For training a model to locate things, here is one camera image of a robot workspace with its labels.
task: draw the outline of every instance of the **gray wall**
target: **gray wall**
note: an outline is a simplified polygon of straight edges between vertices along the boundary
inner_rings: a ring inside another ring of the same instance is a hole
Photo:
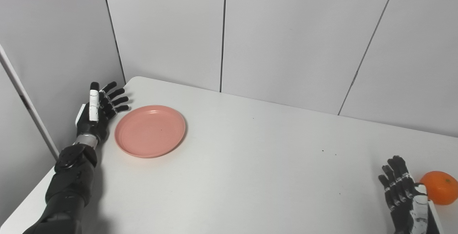
[[[57,149],[91,81],[124,84],[105,0],[0,0],[0,43]]]
[[[91,81],[124,80],[105,0],[0,0],[0,44],[51,142],[75,138]],[[0,69],[0,223],[53,165],[53,158]]]
[[[1,65],[0,97],[1,225],[51,169],[54,158]]]
[[[457,0],[387,1],[108,4],[128,79],[458,136]]]

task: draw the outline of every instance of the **white table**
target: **white table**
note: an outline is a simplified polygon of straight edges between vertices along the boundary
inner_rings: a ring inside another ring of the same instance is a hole
[[[113,135],[98,148],[85,234],[391,234],[377,179],[386,159],[403,156],[417,180],[431,170],[458,176],[457,138],[142,77],[126,92],[133,108],[175,108],[188,130],[155,159],[125,154]],[[21,234],[39,218],[52,174],[1,234]],[[458,203],[437,211],[445,233],[455,233]]]

